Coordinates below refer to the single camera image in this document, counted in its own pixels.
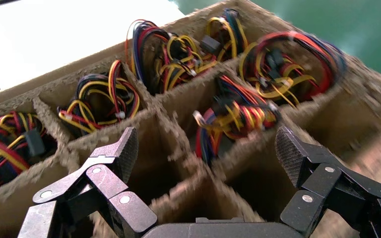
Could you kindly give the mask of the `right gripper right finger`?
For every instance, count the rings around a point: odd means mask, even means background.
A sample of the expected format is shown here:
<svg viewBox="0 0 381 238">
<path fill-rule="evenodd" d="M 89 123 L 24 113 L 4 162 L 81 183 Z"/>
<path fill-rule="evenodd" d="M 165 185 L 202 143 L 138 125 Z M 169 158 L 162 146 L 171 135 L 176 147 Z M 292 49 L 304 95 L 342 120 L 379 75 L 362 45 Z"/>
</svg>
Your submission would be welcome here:
<svg viewBox="0 0 381 238">
<path fill-rule="evenodd" d="M 362 238 L 381 238 L 381 183 L 350 170 L 327 148 L 278 128 L 277 158 L 297 189 L 280 221 L 311 236 L 325 211 L 338 213 Z"/>
</svg>

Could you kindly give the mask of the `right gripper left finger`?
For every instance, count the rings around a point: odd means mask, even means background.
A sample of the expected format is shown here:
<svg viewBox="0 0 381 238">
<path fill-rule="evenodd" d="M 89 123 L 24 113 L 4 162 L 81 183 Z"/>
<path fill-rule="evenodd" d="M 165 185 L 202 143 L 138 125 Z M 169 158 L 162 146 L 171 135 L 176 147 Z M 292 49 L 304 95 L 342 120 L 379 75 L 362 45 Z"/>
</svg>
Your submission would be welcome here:
<svg viewBox="0 0 381 238">
<path fill-rule="evenodd" d="M 137 130 L 128 127 L 117 142 L 96 148 L 78 170 L 39 190 L 18 236 L 68 238 L 78 222 L 98 212 L 116 236 L 143 237 L 157 216 L 127 185 L 137 156 Z"/>
</svg>

